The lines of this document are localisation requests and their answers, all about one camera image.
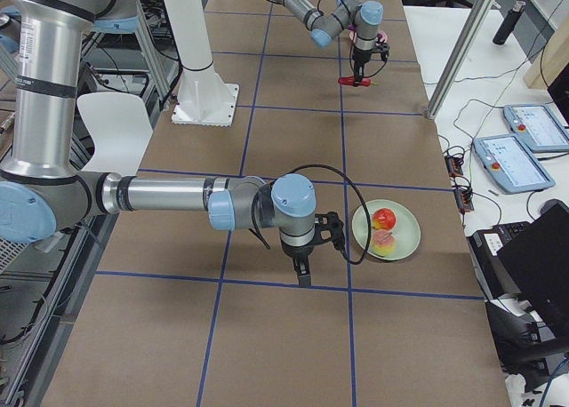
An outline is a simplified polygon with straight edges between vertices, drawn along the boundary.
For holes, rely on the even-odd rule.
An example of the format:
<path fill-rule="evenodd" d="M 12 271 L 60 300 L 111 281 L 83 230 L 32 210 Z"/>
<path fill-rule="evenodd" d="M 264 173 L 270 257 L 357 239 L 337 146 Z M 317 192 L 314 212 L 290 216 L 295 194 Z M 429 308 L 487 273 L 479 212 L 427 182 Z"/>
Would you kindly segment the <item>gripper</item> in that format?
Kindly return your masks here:
<path fill-rule="evenodd" d="M 306 244 L 303 246 L 292 246 L 281 243 L 284 254 L 293 260 L 293 267 L 298 278 L 298 285 L 301 288 L 311 286 L 311 274 L 309 268 L 309 255 L 314 251 L 314 246 Z"/>
<path fill-rule="evenodd" d="M 365 77 L 365 65 L 371 59 L 370 50 L 361 50 L 354 48 L 352 51 L 352 60 L 354 62 L 353 75 L 354 85 L 360 85 Z"/>

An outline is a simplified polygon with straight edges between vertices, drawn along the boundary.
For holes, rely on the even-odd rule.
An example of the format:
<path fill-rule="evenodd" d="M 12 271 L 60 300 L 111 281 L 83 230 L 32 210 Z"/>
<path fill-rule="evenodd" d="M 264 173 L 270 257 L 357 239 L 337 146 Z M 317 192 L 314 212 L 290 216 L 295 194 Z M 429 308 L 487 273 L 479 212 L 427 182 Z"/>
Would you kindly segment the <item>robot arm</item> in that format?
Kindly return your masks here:
<path fill-rule="evenodd" d="M 1 164 L 3 240 L 36 243 L 122 211 L 206 211 L 218 230 L 277 228 L 300 286 L 310 286 L 317 219 L 306 177 L 145 180 L 137 172 L 153 130 L 142 99 L 79 93 L 83 35 L 134 31 L 136 0 L 13 2 L 21 31 L 12 152 Z"/>
<path fill-rule="evenodd" d="M 294 15 L 309 31 L 313 42 L 325 48 L 345 30 L 352 30 L 355 37 L 350 46 L 353 75 L 341 77 L 338 83 L 354 87 L 367 87 L 371 77 L 365 75 L 365 65 L 376 53 L 383 61 L 389 57 L 389 46 L 378 37 L 383 21 L 384 8 L 377 1 L 337 0 L 337 8 L 324 14 L 309 0 L 273 0 Z"/>

